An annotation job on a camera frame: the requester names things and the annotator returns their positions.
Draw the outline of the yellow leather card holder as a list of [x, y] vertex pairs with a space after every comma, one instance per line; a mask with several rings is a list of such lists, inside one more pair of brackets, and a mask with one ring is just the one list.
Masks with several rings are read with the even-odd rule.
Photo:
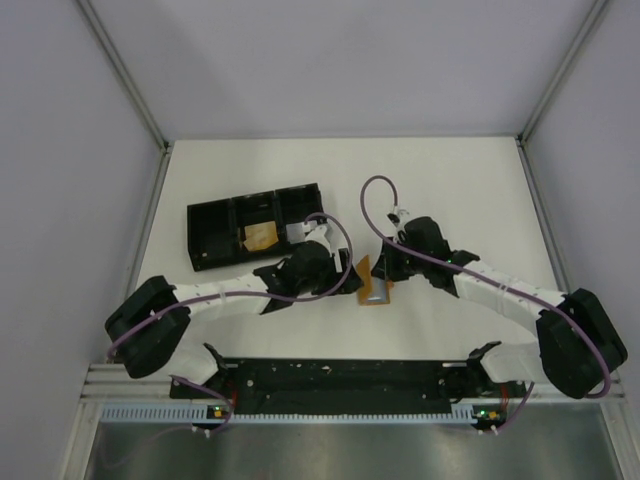
[[360, 306], [388, 305], [391, 302], [390, 292], [394, 284], [389, 279], [372, 278], [371, 268], [374, 264], [370, 261], [370, 257], [366, 255], [355, 267], [364, 282], [364, 286], [356, 292]]

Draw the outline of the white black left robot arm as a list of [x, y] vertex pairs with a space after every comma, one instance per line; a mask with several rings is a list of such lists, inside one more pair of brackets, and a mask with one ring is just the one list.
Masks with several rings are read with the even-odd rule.
[[295, 303], [349, 295], [363, 282], [351, 252], [307, 241], [279, 262], [221, 282], [180, 285], [164, 276], [145, 281], [107, 319], [110, 352], [129, 377], [184, 378], [205, 396], [226, 387], [222, 358], [204, 330], [220, 318], [265, 315]]

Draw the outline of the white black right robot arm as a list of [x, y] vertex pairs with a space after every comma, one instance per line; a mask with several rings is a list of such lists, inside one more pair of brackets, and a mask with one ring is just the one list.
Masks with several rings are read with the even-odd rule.
[[506, 382], [549, 383], [582, 399], [609, 379], [628, 351], [598, 297], [534, 287], [490, 267], [466, 250], [453, 250], [430, 217], [395, 209], [396, 233], [384, 239], [374, 276], [397, 283], [416, 275], [455, 298], [486, 307], [534, 336], [530, 343], [494, 340], [467, 359], [469, 388], [487, 396]]

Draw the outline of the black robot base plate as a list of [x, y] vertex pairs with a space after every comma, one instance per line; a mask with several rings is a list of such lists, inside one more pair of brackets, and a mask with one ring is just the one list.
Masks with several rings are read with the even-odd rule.
[[465, 399], [500, 402], [526, 391], [492, 382], [477, 363], [435, 360], [227, 358], [205, 386], [246, 415], [449, 413]]

